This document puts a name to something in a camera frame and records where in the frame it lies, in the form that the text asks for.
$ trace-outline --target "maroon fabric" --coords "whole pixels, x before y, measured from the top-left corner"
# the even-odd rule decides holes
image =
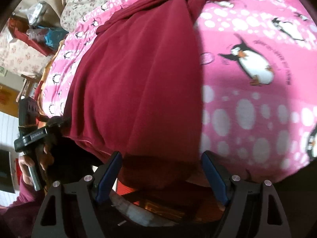
[[[31,237],[44,196],[43,191],[35,191],[21,177],[17,200],[7,208],[0,208],[0,237]]]
[[[199,163],[202,67],[193,24],[205,3],[140,0],[115,12],[77,68],[66,135],[103,162],[120,151],[127,186],[162,188]]]

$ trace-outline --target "pink bedsheet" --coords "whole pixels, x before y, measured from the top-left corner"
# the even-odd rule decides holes
[[[135,1],[108,1],[67,36],[42,94],[48,116],[63,115],[97,27]],[[204,69],[201,152],[210,149],[254,181],[279,181],[306,166],[317,156],[317,27],[301,3],[210,1],[194,27]]]

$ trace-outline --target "penguin wing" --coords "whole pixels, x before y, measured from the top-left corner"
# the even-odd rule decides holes
[[[231,54],[229,54],[229,55],[218,54],[218,55],[220,55],[220,56],[222,56],[223,58],[226,58],[226,59],[228,59],[228,60],[231,60],[231,61],[236,61],[236,60],[237,60],[237,57],[234,56],[234,55],[231,55]]]

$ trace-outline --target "screw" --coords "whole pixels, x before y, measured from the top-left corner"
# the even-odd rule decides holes
[[[265,184],[266,186],[271,186],[271,185],[272,185],[272,182],[271,182],[270,180],[265,180],[265,181],[264,181],[264,184]]]
[[[240,181],[240,180],[241,180],[240,176],[238,176],[238,175],[233,175],[231,178],[232,178],[234,181]]]
[[[91,181],[92,179],[93,179],[92,176],[85,176],[85,177],[84,177],[84,180],[85,180],[85,181]]]
[[[53,182],[53,187],[58,187],[61,183],[59,181]]]

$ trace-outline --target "penguin print bedsheet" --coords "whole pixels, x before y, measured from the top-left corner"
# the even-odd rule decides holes
[[[77,23],[42,91],[46,115],[63,115],[98,26],[136,1],[110,0]],[[301,3],[209,1],[194,27],[202,43],[200,151],[211,150],[231,173],[256,182],[276,182],[308,165],[317,157],[317,27]]]

